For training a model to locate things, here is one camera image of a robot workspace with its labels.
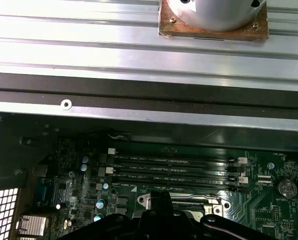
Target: perforated metal grille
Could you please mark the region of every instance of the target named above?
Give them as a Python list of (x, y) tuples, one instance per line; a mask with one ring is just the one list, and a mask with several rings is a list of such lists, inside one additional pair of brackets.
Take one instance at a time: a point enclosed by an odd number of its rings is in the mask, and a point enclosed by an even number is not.
[(18, 189), (0, 190), (0, 240), (9, 239)]

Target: screw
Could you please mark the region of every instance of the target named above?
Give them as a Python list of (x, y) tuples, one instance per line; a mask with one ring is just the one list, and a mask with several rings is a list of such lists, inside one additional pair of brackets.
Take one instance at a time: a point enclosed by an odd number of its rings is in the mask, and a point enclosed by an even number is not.
[(268, 165), (267, 165), (268, 169), (274, 169), (274, 163), (272, 162), (268, 162)]
[(208, 216), (207, 221), (210, 222), (210, 223), (214, 223), (215, 218), (213, 216)]
[(259, 23), (255, 22), (253, 25), (252, 25), (253, 28), (257, 29), (259, 27)]
[(170, 18), (169, 22), (174, 24), (177, 22), (177, 19), (175, 17), (172, 17), (172, 18)]
[(179, 211), (174, 211), (174, 212), (173, 212), (173, 215), (174, 215), (175, 217), (181, 216), (181, 212), (179, 212)]

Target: chip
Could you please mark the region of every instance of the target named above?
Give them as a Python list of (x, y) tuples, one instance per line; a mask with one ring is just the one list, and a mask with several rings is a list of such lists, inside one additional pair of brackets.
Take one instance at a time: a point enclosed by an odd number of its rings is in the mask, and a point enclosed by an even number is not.
[(115, 213), (116, 214), (125, 214), (127, 209), (125, 207), (117, 207)]
[(127, 202), (128, 199), (125, 196), (118, 196), (117, 205), (125, 205)]
[(75, 189), (72, 191), (72, 196), (77, 197), (79, 195), (79, 190)]

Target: black plastic part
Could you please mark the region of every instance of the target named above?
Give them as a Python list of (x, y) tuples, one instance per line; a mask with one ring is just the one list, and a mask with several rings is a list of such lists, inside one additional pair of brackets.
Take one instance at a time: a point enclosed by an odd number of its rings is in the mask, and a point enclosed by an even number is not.
[(116, 239), (117, 236), (119, 236), (118, 239), (131, 239), (129, 237), (120, 237), (127, 236), (129, 223), (130, 220), (125, 215), (112, 214), (58, 239), (77, 240), (82, 238), (83, 240), (113, 240)]
[(204, 216), (200, 223), (208, 233), (217, 236), (217, 239), (274, 240), (270, 236), (218, 215)]
[(153, 191), (151, 193), (151, 210), (158, 214), (171, 215), (173, 206), (170, 194), (166, 191)]

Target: motherboard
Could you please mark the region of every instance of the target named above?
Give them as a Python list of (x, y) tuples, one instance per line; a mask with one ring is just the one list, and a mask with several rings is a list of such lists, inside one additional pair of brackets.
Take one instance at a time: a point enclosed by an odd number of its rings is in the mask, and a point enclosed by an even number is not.
[(140, 217), (151, 191), (197, 221), (216, 214), (298, 240), (298, 154), (62, 138), (34, 202), (57, 213), (46, 239), (119, 213)]

